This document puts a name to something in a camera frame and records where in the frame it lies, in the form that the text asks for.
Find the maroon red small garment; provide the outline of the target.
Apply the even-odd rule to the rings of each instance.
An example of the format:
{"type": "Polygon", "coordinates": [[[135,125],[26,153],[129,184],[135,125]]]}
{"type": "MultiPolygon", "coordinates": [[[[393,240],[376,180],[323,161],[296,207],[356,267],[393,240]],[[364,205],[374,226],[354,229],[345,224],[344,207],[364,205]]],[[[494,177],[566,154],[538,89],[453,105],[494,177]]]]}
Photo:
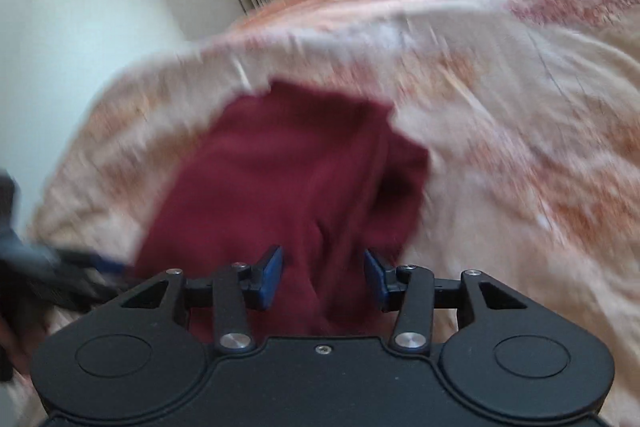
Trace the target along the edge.
{"type": "Polygon", "coordinates": [[[383,332],[363,272],[372,249],[396,262],[420,217],[425,148],[395,131],[390,106],[276,81],[230,103],[180,169],[134,262],[147,279],[207,277],[284,251],[258,338],[383,332]]]}

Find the floral cream orange bedspread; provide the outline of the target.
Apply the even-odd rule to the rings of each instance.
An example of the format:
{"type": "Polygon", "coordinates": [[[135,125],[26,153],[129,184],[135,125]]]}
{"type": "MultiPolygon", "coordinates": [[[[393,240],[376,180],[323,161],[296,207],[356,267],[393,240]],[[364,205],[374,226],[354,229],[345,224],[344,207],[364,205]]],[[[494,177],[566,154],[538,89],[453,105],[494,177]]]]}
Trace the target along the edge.
{"type": "Polygon", "coordinates": [[[402,259],[475,265],[595,333],[616,363],[604,416],[638,424],[639,0],[277,0],[124,70],[30,236],[146,273],[208,272],[207,130],[233,101],[254,122],[275,79],[390,106],[390,127],[428,153],[402,259]]]}

